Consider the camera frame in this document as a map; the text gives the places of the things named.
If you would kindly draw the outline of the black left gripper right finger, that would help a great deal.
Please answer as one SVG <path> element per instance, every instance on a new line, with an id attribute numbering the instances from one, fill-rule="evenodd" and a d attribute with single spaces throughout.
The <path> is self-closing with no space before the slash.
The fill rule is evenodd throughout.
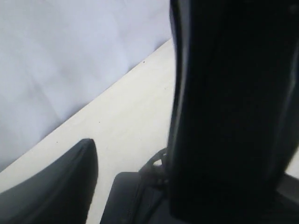
<path id="1" fill-rule="evenodd" d="M 284 174 L 278 187 L 278 193 L 282 197 L 286 211 L 283 212 L 283 220 L 287 224 L 299 223 L 299 180 L 288 174 Z"/>

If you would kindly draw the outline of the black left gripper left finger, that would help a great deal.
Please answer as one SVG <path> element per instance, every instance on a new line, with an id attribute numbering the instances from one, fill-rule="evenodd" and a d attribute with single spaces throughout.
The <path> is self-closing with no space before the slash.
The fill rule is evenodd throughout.
<path id="1" fill-rule="evenodd" d="M 84 224 L 98 179 L 92 139 L 82 139 L 48 167 L 0 195 L 2 224 Z"/>

